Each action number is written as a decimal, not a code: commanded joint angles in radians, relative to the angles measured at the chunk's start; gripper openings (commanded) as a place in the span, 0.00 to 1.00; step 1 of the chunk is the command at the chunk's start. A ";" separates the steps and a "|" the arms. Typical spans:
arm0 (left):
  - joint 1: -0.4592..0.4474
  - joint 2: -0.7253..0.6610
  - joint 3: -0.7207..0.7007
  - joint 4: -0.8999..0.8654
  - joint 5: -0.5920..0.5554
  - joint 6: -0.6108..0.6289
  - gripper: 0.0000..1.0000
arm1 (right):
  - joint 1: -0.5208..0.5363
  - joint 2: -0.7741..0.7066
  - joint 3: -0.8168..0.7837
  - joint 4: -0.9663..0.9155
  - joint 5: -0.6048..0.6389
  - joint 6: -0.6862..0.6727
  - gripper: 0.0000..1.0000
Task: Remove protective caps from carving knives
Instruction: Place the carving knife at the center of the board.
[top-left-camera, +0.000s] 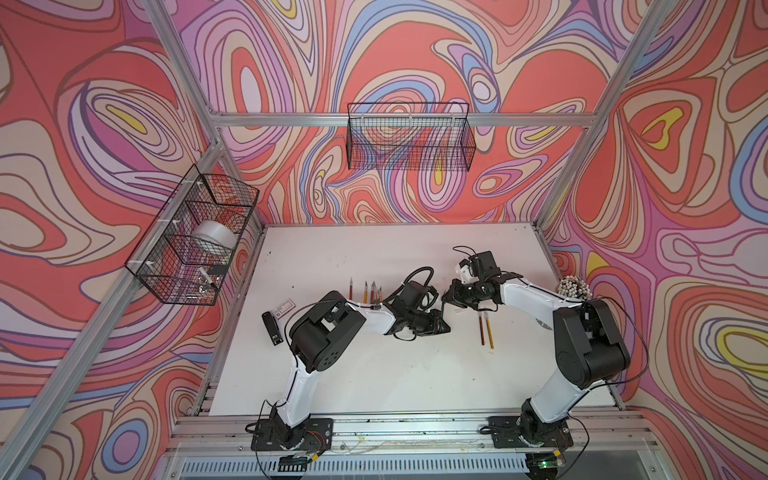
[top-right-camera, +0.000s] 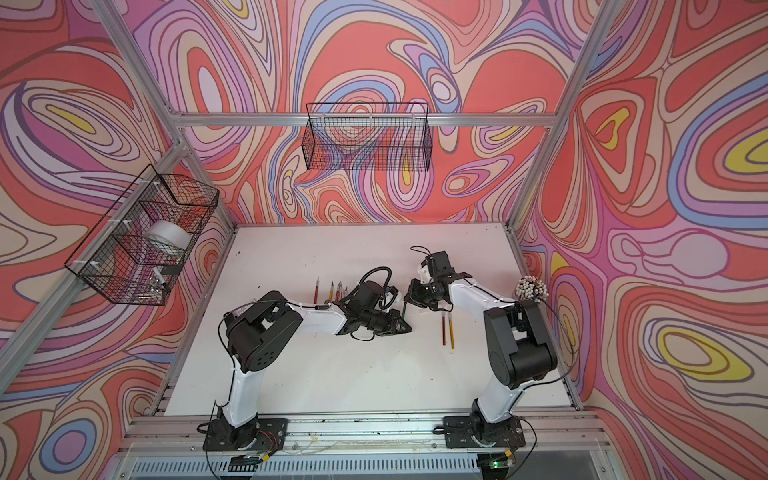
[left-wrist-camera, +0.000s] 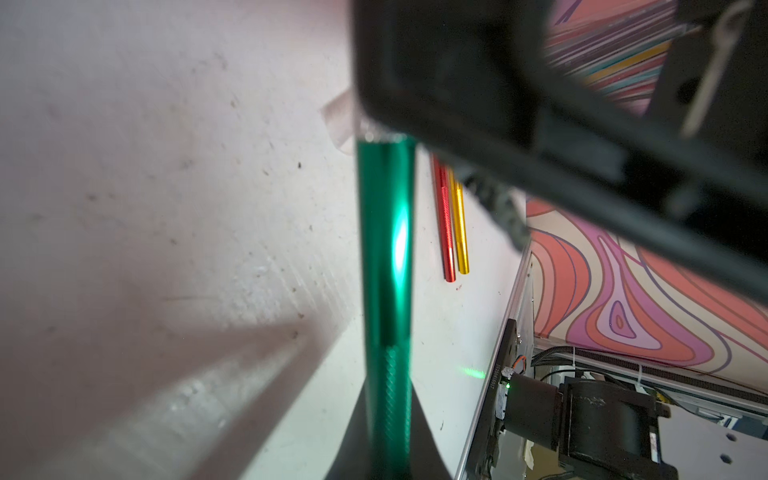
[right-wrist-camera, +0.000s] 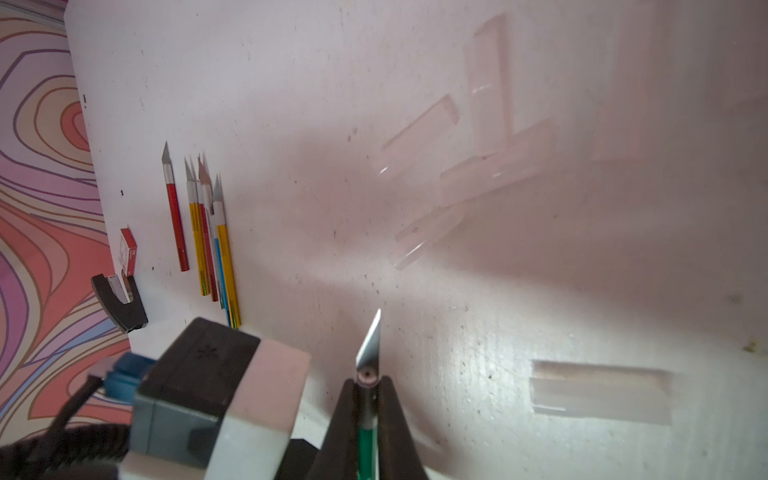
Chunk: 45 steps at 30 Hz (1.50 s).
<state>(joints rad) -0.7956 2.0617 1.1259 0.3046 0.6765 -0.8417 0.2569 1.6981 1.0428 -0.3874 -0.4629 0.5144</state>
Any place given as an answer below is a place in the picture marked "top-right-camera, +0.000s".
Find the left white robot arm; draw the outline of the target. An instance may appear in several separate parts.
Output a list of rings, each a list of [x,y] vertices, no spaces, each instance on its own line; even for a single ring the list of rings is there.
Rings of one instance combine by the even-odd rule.
[[[299,332],[345,336],[364,328],[375,337],[410,333],[412,327],[401,311],[392,306],[394,301],[387,298],[395,293],[365,281],[339,301],[305,305],[272,290],[244,311],[227,313],[223,322],[233,375],[219,417],[232,430],[256,419],[263,371]]]

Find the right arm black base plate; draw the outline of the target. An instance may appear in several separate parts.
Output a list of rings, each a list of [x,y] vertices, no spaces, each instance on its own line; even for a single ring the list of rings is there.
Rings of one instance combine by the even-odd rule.
[[[446,416],[433,433],[442,435],[449,449],[505,447],[515,452],[526,446],[521,420],[515,416],[497,423],[488,423],[479,414]]]

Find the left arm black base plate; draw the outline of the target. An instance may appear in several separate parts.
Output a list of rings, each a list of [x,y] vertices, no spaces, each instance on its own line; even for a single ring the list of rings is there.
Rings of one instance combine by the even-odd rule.
[[[205,451],[255,451],[274,454],[283,449],[287,418],[255,418],[240,427],[232,427],[224,417],[197,426],[205,436]]]

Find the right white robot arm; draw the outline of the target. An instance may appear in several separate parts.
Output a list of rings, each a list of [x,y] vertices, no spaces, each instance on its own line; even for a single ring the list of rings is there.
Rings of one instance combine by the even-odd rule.
[[[405,302],[445,318],[460,309],[484,328],[493,377],[473,401],[468,416],[474,435],[510,427],[514,408],[526,390],[558,367],[557,349],[540,307],[532,299],[504,297],[482,286],[470,274],[457,271],[445,251],[412,249],[423,253],[424,259]]]

